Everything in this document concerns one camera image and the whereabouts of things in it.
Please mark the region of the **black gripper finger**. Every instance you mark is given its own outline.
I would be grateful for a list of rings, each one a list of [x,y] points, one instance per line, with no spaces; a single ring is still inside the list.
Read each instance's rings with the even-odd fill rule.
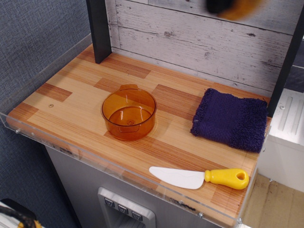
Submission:
[[[231,7],[233,0],[206,0],[205,3],[209,13],[221,13]]]

